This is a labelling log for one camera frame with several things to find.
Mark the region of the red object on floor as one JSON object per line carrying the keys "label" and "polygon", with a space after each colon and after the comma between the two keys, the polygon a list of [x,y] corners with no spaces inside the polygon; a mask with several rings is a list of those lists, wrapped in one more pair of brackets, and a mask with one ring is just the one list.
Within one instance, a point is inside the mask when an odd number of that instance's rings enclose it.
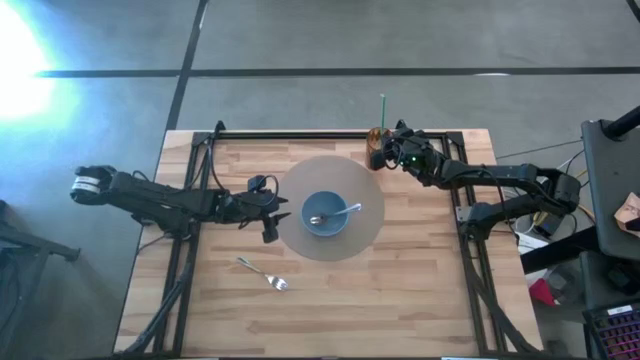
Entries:
{"label": "red object on floor", "polygon": [[532,299],[537,300],[545,305],[554,307],[557,305],[557,301],[554,298],[551,288],[547,281],[543,278],[537,279],[532,285],[529,286],[529,294]]}

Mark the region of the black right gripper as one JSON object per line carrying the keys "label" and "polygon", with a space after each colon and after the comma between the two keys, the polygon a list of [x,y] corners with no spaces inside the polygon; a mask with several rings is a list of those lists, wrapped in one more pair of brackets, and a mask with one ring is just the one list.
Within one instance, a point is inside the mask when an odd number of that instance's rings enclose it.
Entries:
{"label": "black right gripper", "polygon": [[[435,149],[431,145],[429,136],[423,130],[385,129],[382,142],[392,145],[394,154],[391,156],[388,168],[393,170],[400,167],[411,175],[435,174]],[[370,154],[370,169],[380,170],[386,166],[383,150],[374,150]]]}

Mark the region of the silver metal fork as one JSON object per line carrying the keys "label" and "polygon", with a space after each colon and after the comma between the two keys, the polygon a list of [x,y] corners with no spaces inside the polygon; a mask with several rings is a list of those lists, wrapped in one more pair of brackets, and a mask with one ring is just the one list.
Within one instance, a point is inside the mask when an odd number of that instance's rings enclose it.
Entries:
{"label": "silver metal fork", "polygon": [[277,291],[286,291],[288,289],[288,283],[283,278],[262,271],[244,257],[237,257],[236,261],[244,267],[261,275]]}

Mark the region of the black side cart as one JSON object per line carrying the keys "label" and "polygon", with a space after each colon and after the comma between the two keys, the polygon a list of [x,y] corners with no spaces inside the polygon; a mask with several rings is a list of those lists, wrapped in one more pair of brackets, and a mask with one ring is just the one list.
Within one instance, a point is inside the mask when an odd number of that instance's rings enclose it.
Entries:
{"label": "black side cart", "polygon": [[615,121],[586,121],[581,132],[599,248],[640,261],[640,238],[615,219],[630,194],[640,196],[640,105]]}

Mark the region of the blue bowl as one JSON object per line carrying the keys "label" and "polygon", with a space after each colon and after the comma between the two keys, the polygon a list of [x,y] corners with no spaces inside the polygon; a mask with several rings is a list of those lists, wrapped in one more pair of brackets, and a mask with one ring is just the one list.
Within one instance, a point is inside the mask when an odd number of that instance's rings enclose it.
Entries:
{"label": "blue bowl", "polygon": [[[345,200],[337,193],[319,191],[311,194],[301,207],[300,215],[303,226],[312,234],[331,237],[341,232],[347,225],[347,213],[334,216],[334,213],[347,208]],[[323,215],[325,220],[318,225],[311,223],[312,217]]]}

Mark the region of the silver metal spoon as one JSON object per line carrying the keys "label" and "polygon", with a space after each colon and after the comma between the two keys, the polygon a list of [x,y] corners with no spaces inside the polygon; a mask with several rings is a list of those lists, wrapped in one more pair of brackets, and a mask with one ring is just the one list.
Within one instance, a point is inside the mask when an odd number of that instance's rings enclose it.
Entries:
{"label": "silver metal spoon", "polygon": [[332,214],[321,214],[321,215],[313,216],[309,219],[309,222],[312,225],[321,225],[321,224],[324,224],[329,218],[336,217],[339,215],[345,215],[353,212],[358,212],[361,209],[362,209],[362,205],[360,203],[356,203],[354,205],[351,205],[343,210],[337,211]]}

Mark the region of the crumpled brown paper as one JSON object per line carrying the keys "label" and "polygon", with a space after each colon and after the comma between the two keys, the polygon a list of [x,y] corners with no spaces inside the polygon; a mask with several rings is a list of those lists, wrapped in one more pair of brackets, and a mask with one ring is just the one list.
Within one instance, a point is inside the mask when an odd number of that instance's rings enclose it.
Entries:
{"label": "crumpled brown paper", "polygon": [[640,238],[640,197],[630,193],[615,212],[614,219],[622,231]]}

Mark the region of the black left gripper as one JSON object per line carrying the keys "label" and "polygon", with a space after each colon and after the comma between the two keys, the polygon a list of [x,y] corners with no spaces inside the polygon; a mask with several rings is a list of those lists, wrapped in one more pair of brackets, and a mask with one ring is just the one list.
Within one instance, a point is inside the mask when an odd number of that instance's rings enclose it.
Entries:
{"label": "black left gripper", "polygon": [[264,226],[263,242],[272,243],[278,239],[278,223],[290,215],[290,212],[271,216],[281,204],[289,200],[277,197],[277,192],[266,188],[267,180],[273,175],[256,175],[247,182],[245,192],[233,194],[230,190],[222,192],[222,223],[238,224],[242,229],[251,222],[261,221]]}

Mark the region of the round grey placemat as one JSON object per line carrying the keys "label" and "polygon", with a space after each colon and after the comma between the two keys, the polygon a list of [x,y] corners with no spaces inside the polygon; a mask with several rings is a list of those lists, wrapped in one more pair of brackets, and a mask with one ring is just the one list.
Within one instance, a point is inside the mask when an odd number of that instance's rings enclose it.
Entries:
{"label": "round grey placemat", "polygon": [[[303,202],[319,191],[339,194],[347,207],[362,205],[360,211],[348,214],[346,227],[337,235],[317,236],[302,224]],[[351,258],[373,244],[384,224],[384,196],[377,180],[364,166],[345,157],[317,156],[294,165],[280,180],[280,196],[289,200],[282,210],[290,212],[278,225],[280,239],[308,259]]]}

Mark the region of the black floor stand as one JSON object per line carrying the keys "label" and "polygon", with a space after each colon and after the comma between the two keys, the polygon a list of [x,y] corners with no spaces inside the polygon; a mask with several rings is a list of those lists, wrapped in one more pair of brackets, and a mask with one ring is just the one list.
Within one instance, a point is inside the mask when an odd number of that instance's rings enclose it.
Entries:
{"label": "black floor stand", "polygon": [[44,267],[52,255],[74,262],[79,248],[71,248],[19,230],[7,220],[8,205],[0,200],[0,300],[11,292],[12,306],[0,304],[0,360],[8,360],[16,333],[33,302]]}

